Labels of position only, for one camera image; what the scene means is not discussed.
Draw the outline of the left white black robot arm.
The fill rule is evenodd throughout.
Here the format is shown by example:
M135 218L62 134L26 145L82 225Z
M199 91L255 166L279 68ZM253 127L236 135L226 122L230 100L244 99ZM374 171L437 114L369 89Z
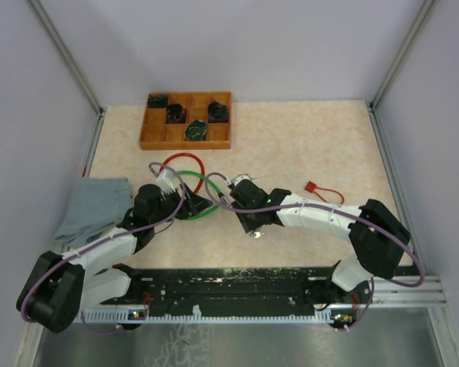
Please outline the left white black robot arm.
M79 313L105 301L139 301L141 274L121 259L141 251L155 237L156 226L193 219L212 205L184 183L170 192L155 184L142 186L133 207L106 235L77 250L43 253L18 297L17 310L25 321L60 333Z

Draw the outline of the red cable lock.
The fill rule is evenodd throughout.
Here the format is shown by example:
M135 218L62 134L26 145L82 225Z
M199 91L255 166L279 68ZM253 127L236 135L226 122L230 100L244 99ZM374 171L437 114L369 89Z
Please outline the red cable lock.
M203 185L203 178L205 177L205 167L203 165L202 160L198 156L196 156L195 154L191 154L191 153L187 153L187 152L180 152L180 153L173 154L173 155L169 156L168 158L166 158L164 160L163 164L168 165L173 160L178 159L178 158L190 158L190 159L195 160L197 162L197 164L199 165L199 168L200 168L199 172L189 171L189 170L182 170L182 171L178 172L181 176L189 175L189 176L193 176L193 177L198 177L199 181L198 181L195 189L193 190L193 192L194 193L199 193L199 191L200 191L200 189L201 189L201 187Z

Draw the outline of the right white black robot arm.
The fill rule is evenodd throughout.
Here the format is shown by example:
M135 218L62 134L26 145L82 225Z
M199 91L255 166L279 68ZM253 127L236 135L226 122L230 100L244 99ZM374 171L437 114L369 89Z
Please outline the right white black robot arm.
M327 233L352 245L354 254L334 266L326 284L327 296L338 303L353 294L360 283L376 276L395 276L409 231L380 201L369 199L362 206L319 203L274 189L266 193L248 177L239 177L229 186L236 210L246 232L262 226L300 227Z

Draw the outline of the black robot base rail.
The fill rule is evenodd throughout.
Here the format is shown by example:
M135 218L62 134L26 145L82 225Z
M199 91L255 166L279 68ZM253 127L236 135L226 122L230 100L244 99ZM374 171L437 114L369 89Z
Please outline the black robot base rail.
M88 307L74 319L133 330L156 323L353 324L372 286L332 285L324 268L136 269L126 295Z

